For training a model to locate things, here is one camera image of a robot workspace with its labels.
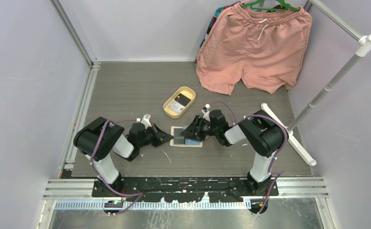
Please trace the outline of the beige leather card holder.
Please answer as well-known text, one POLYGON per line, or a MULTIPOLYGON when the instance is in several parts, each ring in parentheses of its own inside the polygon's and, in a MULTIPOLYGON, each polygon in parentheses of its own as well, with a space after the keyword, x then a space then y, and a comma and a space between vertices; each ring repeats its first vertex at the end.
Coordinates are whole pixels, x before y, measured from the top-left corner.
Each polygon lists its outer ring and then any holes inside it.
POLYGON ((169 145, 173 147, 197 147, 201 148, 203 146, 202 141, 192 140, 180 135, 186 127, 183 126, 172 126, 170 135, 174 138, 170 140, 169 145))

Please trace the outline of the beige oval plastic tray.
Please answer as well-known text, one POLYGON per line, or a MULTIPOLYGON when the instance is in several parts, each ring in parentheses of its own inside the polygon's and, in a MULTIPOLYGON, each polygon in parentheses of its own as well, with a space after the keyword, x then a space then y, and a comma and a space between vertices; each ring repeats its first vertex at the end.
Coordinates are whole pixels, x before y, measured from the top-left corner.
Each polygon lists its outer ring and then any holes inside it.
POLYGON ((166 115, 178 119, 191 106, 196 98, 194 90, 182 86, 164 103, 163 110, 166 115))

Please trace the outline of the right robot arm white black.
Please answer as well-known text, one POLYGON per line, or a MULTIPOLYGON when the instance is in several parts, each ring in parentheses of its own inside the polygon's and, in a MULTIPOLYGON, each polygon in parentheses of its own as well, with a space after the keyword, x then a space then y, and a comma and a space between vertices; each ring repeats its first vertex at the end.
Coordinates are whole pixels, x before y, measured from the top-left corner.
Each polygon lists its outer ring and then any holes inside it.
POLYGON ((254 196, 266 191, 275 158, 289 139, 286 129, 262 109, 234 126, 229 125, 221 110, 206 110, 204 116, 195 116, 181 135, 196 141, 214 136, 226 147, 247 140, 255 152, 253 166, 247 174, 247 186, 254 196))

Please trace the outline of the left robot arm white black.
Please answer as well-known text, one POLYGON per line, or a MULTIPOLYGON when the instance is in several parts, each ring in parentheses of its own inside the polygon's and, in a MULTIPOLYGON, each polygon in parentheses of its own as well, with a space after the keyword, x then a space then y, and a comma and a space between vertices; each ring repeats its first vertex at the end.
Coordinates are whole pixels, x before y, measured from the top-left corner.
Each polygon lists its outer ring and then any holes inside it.
POLYGON ((131 162, 140 153, 140 149, 152 145, 159 147, 170 142, 174 137, 150 122, 150 115, 138 118, 128 134, 125 128, 111 120, 98 117, 74 137, 73 145, 84 154, 104 184, 104 191, 111 197, 121 194, 123 189, 122 174, 115 167, 111 153, 131 162))

